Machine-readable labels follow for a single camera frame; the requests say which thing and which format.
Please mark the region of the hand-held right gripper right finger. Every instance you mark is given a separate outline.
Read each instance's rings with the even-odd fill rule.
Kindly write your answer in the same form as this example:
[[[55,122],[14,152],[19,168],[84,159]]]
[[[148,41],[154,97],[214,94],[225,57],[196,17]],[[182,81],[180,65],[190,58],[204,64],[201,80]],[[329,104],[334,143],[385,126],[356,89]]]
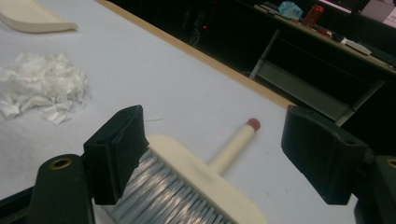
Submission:
[[[358,170],[373,161],[373,151],[319,113],[291,105],[281,148],[327,204],[346,204]]]

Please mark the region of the white table sheet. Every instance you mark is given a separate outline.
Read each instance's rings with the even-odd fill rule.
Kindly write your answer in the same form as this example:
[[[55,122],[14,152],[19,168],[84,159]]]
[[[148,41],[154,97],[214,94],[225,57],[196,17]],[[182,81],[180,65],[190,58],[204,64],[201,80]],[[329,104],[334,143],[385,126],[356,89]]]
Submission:
[[[25,34],[0,22],[0,67],[23,52],[64,53],[88,77],[89,98],[53,125],[36,111],[0,116],[0,200],[35,183],[46,160],[78,154],[117,111],[144,109],[146,131],[209,161],[248,119],[261,129],[226,172],[268,224],[354,224],[352,205],[328,205],[283,154],[286,108],[125,20],[94,0],[42,0],[75,32]]]

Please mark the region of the red can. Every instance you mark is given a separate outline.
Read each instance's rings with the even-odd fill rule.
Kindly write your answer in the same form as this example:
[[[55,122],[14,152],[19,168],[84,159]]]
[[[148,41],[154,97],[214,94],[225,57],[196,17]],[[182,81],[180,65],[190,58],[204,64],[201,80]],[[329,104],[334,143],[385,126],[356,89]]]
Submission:
[[[323,12],[324,7],[313,5],[304,17],[303,26],[313,28],[317,24]]]

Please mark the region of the desk with white frame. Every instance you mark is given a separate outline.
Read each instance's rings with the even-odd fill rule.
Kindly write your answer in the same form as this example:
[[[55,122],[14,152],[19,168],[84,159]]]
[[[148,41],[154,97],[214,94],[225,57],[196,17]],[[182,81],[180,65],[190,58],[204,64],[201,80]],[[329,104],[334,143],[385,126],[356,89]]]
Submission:
[[[387,60],[377,52],[393,40],[379,38],[396,30],[363,18],[344,15],[318,0],[291,0],[306,15],[313,5],[324,12],[313,28],[304,18],[288,19],[278,12],[282,0],[268,0],[252,7],[271,36],[250,75],[274,85],[297,102],[308,105],[338,124],[370,118],[390,108],[396,96],[396,58]],[[372,53],[345,45],[357,42]]]

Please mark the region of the pile of white paper scraps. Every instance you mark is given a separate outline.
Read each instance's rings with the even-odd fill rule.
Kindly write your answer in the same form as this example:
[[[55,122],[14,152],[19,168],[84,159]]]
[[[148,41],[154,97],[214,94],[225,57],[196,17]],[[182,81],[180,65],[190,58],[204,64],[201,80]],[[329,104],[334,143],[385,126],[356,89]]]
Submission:
[[[36,110],[59,125],[84,107],[88,98],[88,77],[63,53],[22,53],[0,67],[0,115],[5,119]]]

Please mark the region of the light blue plastic bag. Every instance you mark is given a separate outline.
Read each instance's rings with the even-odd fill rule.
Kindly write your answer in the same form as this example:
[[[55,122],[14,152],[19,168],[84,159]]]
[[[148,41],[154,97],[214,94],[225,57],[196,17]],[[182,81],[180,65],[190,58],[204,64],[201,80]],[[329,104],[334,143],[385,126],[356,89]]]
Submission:
[[[282,2],[278,7],[278,12],[281,16],[294,20],[299,20],[303,15],[301,8],[291,1]]]

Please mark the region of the monitor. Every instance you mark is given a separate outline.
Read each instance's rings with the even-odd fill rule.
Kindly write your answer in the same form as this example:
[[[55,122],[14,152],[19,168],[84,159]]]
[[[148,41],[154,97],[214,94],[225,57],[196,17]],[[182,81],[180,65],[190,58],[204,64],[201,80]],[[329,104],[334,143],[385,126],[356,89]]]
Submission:
[[[344,15],[357,14],[396,28],[396,0],[318,0]]]

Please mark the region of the dark box with red light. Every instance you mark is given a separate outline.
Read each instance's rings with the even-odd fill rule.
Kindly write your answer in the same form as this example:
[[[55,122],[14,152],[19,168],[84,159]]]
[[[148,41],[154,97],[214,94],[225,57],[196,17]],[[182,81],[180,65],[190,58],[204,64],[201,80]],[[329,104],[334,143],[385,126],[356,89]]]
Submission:
[[[184,40],[187,44],[195,46],[202,35],[208,29],[213,16],[214,2],[189,3],[182,22]]]

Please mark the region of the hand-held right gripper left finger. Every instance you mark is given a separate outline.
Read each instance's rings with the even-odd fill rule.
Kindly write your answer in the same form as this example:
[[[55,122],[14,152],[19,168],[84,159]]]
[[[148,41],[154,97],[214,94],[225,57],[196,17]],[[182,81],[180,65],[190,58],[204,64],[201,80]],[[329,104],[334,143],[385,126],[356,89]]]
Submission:
[[[117,203],[148,146],[141,105],[118,111],[84,143],[83,160],[91,172],[96,204]]]

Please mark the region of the cream plastic dustpan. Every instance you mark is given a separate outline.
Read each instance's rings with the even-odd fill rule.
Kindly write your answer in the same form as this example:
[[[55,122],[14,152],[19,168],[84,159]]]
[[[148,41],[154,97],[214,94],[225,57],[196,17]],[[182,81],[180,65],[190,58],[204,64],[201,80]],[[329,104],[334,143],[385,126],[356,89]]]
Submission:
[[[75,22],[66,21],[39,0],[0,0],[0,21],[13,30],[44,34],[77,30]]]

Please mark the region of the wooden table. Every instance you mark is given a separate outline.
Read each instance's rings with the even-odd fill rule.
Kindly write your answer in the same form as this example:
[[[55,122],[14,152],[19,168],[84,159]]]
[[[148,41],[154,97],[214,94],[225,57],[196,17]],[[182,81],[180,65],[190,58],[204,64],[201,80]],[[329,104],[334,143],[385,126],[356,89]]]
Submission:
[[[160,30],[159,28],[149,24],[146,21],[136,17],[134,14],[128,12],[127,10],[118,7],[117,5],[107,1],[107,0],[94,0],[98,4],[102,5],[103,7],[111,10],[115,14],[123,17],[125,20],[139,26],[140,28],[144,29],[145,31],[155,35],[156,37],[160,38],[161,40],[167,42],[168,44],[176,47],[177,49],[187,53],[188,55],[192,56],[193,58],[201,61],[202,63],[214,68],[215,70],[221,72],[223,75],[235,80],[239,84],[243,85],[245,88],[255,91],[260,96],[266,98],[269,101],[283,107],[287,108],[288,105],[291,105],[291,102],[279,94],[267,89],[266,87],[260,85],[259,83],[249,79],[248,77],[244,77],[242,74],[234,71],[232,68],[228,67],[227,65],[220,63],[219,61],[205,55],[198,49],[195,49],[186,43],[178,40],[177,38],[169,35],[168,33]]]

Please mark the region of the cream hand brush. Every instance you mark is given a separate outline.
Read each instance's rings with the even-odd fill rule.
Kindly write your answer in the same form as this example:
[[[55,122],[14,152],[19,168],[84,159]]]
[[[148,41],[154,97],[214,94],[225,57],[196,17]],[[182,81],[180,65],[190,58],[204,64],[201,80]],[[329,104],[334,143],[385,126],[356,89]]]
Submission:
[[[151,135],[124,195],[103,207],[111,224],[267,224],[260,209],[222,177],[260,127],[249,119],[210,162],[169,136]]]

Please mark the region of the flat white device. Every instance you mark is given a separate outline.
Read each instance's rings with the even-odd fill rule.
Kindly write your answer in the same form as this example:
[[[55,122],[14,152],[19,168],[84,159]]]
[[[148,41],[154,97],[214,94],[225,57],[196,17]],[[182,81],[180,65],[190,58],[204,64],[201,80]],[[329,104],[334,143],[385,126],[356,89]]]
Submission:
[[[363,55],[370,55],[372,53],[369,49],[367,49],[363,45],[361,45],[357,42],[351,41],[351,40],[347,40],[345,45],[362,53]]]

